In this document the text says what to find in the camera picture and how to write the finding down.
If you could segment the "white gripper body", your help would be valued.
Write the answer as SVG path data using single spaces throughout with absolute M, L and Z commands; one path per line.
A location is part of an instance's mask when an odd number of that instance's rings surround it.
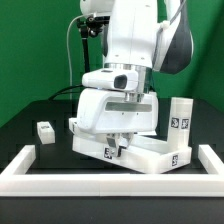
M 140 102 L 126 102 L 124 92 L 87 88 L 79 98 L 77 125 L 86 133 L 154 131 L 157 121 L 155 93 L 144 94 Z

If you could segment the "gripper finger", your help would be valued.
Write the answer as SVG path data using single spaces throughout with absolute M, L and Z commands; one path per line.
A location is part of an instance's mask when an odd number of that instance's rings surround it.
M 109 153 L 112 157 L 118 156 L 118 143 L 115 134 L 107 134 L 106 140 L 109 146 Z
M 122 150 L 127 149 L 133 139 L 133 133 L 121 133 L 119 137 L 118 156 L 121 156 Z

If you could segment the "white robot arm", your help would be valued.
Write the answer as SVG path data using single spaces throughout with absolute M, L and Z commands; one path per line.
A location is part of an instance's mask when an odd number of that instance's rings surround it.
M 77 124 L 106 136 L 118 157 L 136 132 L 153 131 L 157 94 L 149 90 L 153 71 L 176 74 L 193 54 L 187 0 L 164 0 L 167 17 L 157 20 L 157 0 L 80 0 L 90 28 L 103 33 L 104 67 L 82 77 Z

